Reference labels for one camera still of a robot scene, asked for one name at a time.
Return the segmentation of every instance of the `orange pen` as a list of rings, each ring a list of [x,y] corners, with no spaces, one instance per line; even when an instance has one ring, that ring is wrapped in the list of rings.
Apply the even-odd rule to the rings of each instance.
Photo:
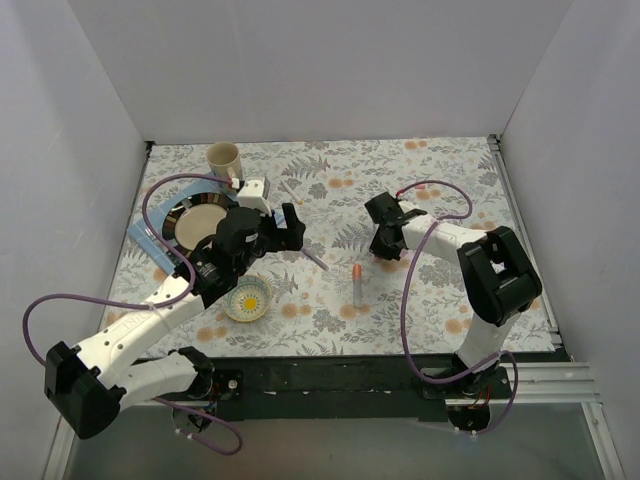
[[[359,263],[353,265],[353,306],[362,307],[362,266]]]

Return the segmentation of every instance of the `wall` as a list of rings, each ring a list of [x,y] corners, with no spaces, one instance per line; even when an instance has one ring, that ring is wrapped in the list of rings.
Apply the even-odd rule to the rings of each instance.
[[[22,312],[45,293],[107,294],[144,144],[64,0],[0,0],[0,24],[0,476],[34,479],[58,415]],[[100,314],[45,304],[36,346],[76,342]]]
[[[504,135],[562,337],[593,367],[630,478],[640,472],[638,78],[640,4],[576,0]]]
[[[160,143],[504,130],[571,0],[69,0]]]

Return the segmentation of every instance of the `leaf pattern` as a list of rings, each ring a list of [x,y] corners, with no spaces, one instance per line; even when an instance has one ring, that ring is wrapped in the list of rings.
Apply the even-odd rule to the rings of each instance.
[[[267,175],[274,208],[290,202],[285,180],[304,198],[296,205],[307,225],[305,247],[321,258],[325,272],[300,252],[268,254],[249,274],[271,286],[271,308],[260,320],[241,324],[228,318],[221,301],[174,329],[145,357],[194,345],[211,357],[284,355],[372,355],[402,353],[399,307],[413,253],[399,262],[382,262],[369,253],[375,232],[364,203],[384,191],[421,178],[451,181],[474,202],[465,227],[513,228],[494,160],[483,138],[429,138],[338,142],[239,144],[246,175]],[[140,218],[142,193],[159,179],[177,172],[206,173],[207,145],[154,146],[145,168],[132,221]],[[151,199],[160,204],[185,182],[161,187]],[[435,215],[464,210],[465,203],[444,187],[407,192],[406,199]],[[352,306],[351,270],[363,268],[365,307]],[[112,299],[140,302],[157,286],[153,260],[127,239],[120,255]],[[107,308],[111,321],[119,310]],[[447,353],[461,344],[471,317],[459,270],[429,255],[420,257],[411,286],[407,329],[414,353]],[[544,306],[526,312],[505,345],[521,351],[552,350]]]

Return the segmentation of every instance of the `bowl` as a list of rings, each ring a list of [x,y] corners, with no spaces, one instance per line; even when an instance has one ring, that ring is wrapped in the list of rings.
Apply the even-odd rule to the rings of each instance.
[[[271,287],[256,275],[244,275],[222,303],[224,311],[236,322],[253,322],[262,317],[271,303]]]

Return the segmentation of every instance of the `cup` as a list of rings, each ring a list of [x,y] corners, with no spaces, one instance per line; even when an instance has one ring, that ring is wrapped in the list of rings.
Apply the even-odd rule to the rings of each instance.
[[[231,142],[218,142],[207,148],[205,154],[207,157],[207,163],[211,168],[211,171],[220,178],[229,179],[237,178],[243,180],[242,163],[240,163],[240,152],[235,143]],[[222,190],[225,192],[231,192],[232,189],[228,186],[222,186]]]

